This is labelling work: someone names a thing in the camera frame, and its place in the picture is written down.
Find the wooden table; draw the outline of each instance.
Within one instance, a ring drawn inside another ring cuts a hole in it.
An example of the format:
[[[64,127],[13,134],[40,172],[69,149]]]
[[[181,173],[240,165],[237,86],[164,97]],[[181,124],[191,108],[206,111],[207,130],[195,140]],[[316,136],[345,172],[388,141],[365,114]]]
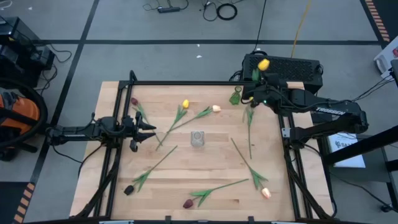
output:
[[[302,83],[289,83],[289,86],[302,88]],[[103,82],[96,118],[112,115],[117,87],[118,82]],[[190,101],[190,107],[180,123],[194,117],[207,106],[219,105],[222,111],[176,129],[158,151],[155,151],[158,145],[155,137],[144,141],[135,153],[129,149],[129,139],[125,140],[112,219],[164,220],[166,215],[171,215],[173,220],[246,221],[248,216],[254,216],[256,221],[294,220],[278,117],[268,107],[258,106],[255,109],[251,126],[253,158],[250,160],[248,127],[246,122],[242,122],[245,105],[231,105],[228,100],[233,91],[232,85],[133,86],[133,97],[141,102],[150,124],[157,127],[156,132],[161,139],[175,119],[177,106],[184,99]],[[135,111],[130,108],[129,114],[134,116]],[[309,113],[294,114],[294,120],[296,126],[312,126]],[[191,146],[191,131],[205,132],[203,147]],[[269,179],[265,185],[271,191],[270,199],[265,199],[259,190],[255,190],[251,173],[235,150],[231,138],[252,168]],[[308,143],[317,148],[316,141]],[[98,145],[98,142],[89,142],[85,154],[88,155]],[[123,193],[134,178],[154,166],[176,145],[178,148],[151,172],[140,192],[129,196]],[[70,215],[78,213],[98,188],[104,152],[104,149],[99,150],[83,166]],[[321,159],[308,149],[302,149],[301,155],[309,191],[323,209],[332,214]],[[199,208],[197,204],[191,209],[182,207],[184,201],[191,198],[190,192],[246,178],[250,180],[214,191]],[[298,197],[302,205],[301,194]],[[106,192],[101,214],[104,214],[107,199]],[[303,206],[300,206],[300,210],[304,216]]]

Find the black hose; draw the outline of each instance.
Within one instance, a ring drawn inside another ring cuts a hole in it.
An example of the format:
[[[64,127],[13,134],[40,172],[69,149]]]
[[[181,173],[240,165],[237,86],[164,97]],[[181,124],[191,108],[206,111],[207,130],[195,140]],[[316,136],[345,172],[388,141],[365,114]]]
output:
[[[12,80],[10,78],[0,78],[0,86],[3,86],[4,83],[11,84],[7,85],[7,87],[12,86],[13,88],[17,88],[23,95],[26,96],[26,98],[32,100],[39,108],[40,116],[36,125],[33,126],[26,133],[14,139],[11,139],[10,141],[0,142],[0,149],[9,146],[14,146],[17,143],[23,142],[33,137],[35,134],[37,134],[40,131],[41,127],[46,124],[49,115],[47,111],[47,106],[45,105],[43,98],[33,88],[19,81]]]

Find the orange vacuum cleaner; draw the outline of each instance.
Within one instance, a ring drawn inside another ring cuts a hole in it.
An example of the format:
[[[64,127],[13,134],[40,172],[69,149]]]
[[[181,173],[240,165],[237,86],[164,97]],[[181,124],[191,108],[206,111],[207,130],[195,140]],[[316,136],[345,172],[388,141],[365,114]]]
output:
[[[31,87],[8,78],[0,78],[0,86],[9,89],[0,94],[0,160],[10,161],[19,150],[37,152],[24,141],[45,132],[48,114],[43,98]]]

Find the black floor line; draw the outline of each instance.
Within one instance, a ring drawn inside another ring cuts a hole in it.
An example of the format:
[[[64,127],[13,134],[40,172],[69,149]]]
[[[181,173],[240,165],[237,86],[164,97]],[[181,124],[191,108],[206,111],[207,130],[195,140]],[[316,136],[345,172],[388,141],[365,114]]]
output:
[[[77,47],[77,50],[75,52],[75,56],[73,57],[72,64],[70,65],[70,68],[69,68],[67,79],[65,80],[65,84],[63,85],[62,92],[61,92],[60,98],[59,98],[58,103],[57,103],[57,107],[55,108],[54,115],[53,115],[53,117],[51,119],[51,123],[50,124],[52,126],[55,126],[58,123],[58,120],[60,118],[60,115],[61,115],[61,112],[62,112],[62,108],[63,108],[63,104],[65,103],[65,99],[67,98],[69,87],[70,87],[70,84],[72,82],[72,78],[73,78],[73,76],[75,74],[75,70],[76,70],[76,67],[78,65],[78,62],[79,62],[79,59],[80,59],[80,55],[81,55],[81,52],[82,52],[83,47],[84,47],[84,40],[86,40],[86,38],[87,38],[88,31],[90,29],[91,23],[93,22],[93,18],[94,18],[96,9],[98,7],[98,2],[99,1],[100,0],[94,0],[93,6],[91,7],[90,14],[88,15],[88,18],[87,18],[87,21],[86,21],[86,26],[85,26],[85,28],[83,30],[82,35],[81,35],[80,42],[78,43],[78,47]],[[35,168],[33,170],[32,176],[30,177],[30,181],[31,182],[37,183],[37,181],[39,180],[39,176],[40,176],[40,173],[42,171],[42,168],[43,168],[43,165],[44,165],[44,160],[45,160],[45,158],[47,156],[48,151],[49,151],[49,145],[46,142],[44,142],[43,146],[42,146],[42,149],[40,151],[40,154],[39,154],[39,158],[36,161],[36,165],[35,165]]]
[[[294,40],[259,40],[264,45],[293,45]],[[80,44],[80,40],[42,40],[44,44]],[[256,44],[256,40],[83,40],[83,44]],[[378,40],[298,40],[297,45],[380,45]]]
[[[361,1],[363,10],[365,11],[366,17],[368,17],[368,20],[372,26],[373,32],[378,39],[379,45],[384,49],[388,43],[383,40],[381,33],[379,32],[379,29],[377,28],[376,22],[374,21],[372,14],[369,11],[368,5],[366,4],[365,0],[360,0],[360,1]]]

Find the white paper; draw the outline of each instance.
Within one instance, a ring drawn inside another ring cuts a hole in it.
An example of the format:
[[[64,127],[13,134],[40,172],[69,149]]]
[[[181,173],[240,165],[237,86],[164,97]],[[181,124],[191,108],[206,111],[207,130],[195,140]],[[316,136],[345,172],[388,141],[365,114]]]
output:
[[[346,146],[357,143],[356,134],[338,133],[328,136],[329,147],[331,152],[339,151],[344,149]],[[354,167],[354,168],[365,168],[365,162],[363,161],[362,155],[354,156],[344,161],[336,162],[335,167]]]

